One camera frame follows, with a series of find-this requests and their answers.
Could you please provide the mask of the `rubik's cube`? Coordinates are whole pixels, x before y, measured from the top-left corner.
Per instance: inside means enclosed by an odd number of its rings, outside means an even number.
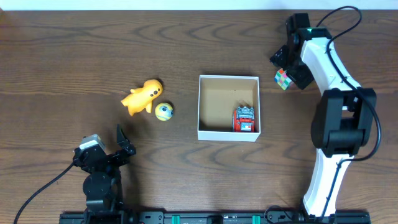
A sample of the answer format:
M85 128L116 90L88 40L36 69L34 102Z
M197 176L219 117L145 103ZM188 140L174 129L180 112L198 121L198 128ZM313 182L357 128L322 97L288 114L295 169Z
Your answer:
M281 89L287 90L293 84L293 81L287 76L287 73L282 68L279 69L274 77L274 81L278 84Z

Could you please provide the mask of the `red toy robot car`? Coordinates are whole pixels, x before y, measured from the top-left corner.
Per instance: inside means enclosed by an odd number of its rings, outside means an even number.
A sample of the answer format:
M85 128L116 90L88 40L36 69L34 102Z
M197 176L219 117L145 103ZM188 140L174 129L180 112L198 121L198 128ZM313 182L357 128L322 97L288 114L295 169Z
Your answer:
M233 113L233 131L239 133L253 133L255 128L254 108L239 106Z

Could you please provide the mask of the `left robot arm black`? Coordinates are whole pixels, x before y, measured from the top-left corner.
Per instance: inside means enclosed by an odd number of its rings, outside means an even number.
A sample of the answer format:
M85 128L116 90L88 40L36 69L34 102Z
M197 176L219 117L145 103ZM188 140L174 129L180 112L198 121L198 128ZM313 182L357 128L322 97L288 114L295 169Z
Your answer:
M88 173L83 183L86 206L91 212L113 212L124 206L120 167L130 163L136 154L133 143L116 128L116 142L120 150L107 154L105 144L97 135L84 137L74 150L73 165Z

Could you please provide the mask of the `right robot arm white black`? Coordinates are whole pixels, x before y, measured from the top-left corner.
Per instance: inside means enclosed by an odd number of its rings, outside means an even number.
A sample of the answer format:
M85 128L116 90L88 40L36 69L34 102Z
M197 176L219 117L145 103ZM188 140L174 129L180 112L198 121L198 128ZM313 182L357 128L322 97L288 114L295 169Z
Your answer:
M359 161L356 155L368 143L374 124L376 143L363 159L372 157L381 143L376 92L349 74L334 48L335 37L325 27L311 26L307 13L293 14L285 24L287 43L270 58L279 68L276 82L282 87L293 83L301 90L315 82L322 96L311 124L317 158L300 220L332 222L345 172Z

